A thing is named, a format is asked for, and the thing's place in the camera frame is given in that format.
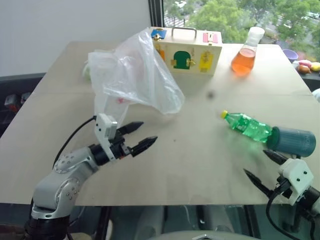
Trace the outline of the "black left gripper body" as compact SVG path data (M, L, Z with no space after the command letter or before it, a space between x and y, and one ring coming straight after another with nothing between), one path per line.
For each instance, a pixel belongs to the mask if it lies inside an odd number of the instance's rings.
M122 159L132 153L131 148L125 145L125 138L119 130L109 142L110 150L116 159Z

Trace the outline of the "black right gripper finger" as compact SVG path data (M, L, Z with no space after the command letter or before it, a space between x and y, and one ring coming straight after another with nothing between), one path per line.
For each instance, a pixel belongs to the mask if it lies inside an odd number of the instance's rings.
M262 181L255 176L252 172L250 172L247 169L243 169L249 180L268 198L271 197L271 195L274 193L273 190L267 188L265 185L263 185Z
M263 152L278 165L282 165L288 160L286 156L270 149L264 149Z

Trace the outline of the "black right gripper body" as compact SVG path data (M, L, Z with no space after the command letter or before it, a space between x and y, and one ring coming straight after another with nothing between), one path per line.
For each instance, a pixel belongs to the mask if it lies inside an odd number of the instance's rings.
M279 195L282 195L286 199L289 199L293 193L293 191L291 190L291 186L292 185L287 178L285 178L284 176L279 176L277 178L277 185L272 191L271 197L275 198Z

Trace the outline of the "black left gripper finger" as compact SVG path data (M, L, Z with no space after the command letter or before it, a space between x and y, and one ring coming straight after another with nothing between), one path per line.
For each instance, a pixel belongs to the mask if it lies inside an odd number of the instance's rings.
M130 134L130 133L136 131L143 124L144 124L143 121L133 121L133 122L130 122L130 123L118 128L117 132L119 132L120 134Z
M149 147L151 147L155 141L157 140L157 136L147 137L141 140L137 145L130 149L130 154L132 157L135 157L142 152L146 151Z

